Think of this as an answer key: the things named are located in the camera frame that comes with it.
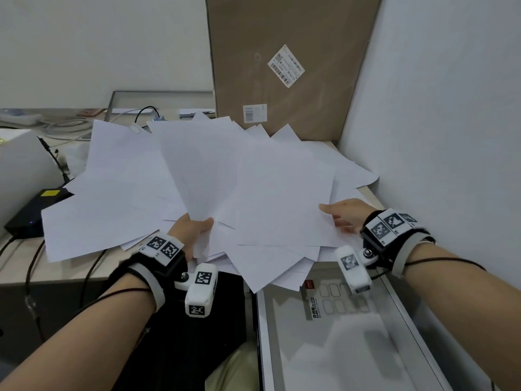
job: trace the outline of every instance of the red logo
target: red logo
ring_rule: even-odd
[[[313,280],[306,280],[304,282],[304,287],[306,289],[315,289],[315,284],[313,284]]]

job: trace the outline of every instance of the person's left arm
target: person's left arm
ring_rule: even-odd
[[[168,234],[185,244],[190,260],[193,243],[212,224],[211,218],[197,222],[185,214]],[[127,288],[148,285],[125,274],[104,295]],[[0,384],[0,391],[110,390],[155,311],[149,291],[122,292],[95,303],[23,361]]]

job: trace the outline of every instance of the person's right arm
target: person's right arm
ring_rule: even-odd
[[[359,233],[365,219],[375,211],[359,199],[321,204],[320,209],[333,215],[343,231],[351,233]],[[416,246],[407,262],[434,257],[457,256],[423,243]],[[499,388],[521,388],[521,291],[465,262],[408,265],[404,278]]]

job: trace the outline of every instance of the pile of paper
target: pile of paper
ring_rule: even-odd
[[[67,186],[75,196],[42,212],[51,261],[128,248],[186,211],[215,220],[194,247],[198,262],[240,274],[253,292],[298,290],[315,261],[361,246],[318,204],[362,198],[355,188],[377,176],[328,145],[301,142],[289,125],[270,138],[261,125],[200,114],[148,125],[136,134],[95,123],[86,170]]]

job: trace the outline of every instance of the yellow sticker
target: yellow sticker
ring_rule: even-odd
[[[43,192],[43,194],[41,194],[41,196],[56,196],[59,193],[60,193],[60,190],[56,189],[53,191],[45,191],[45,192]]]

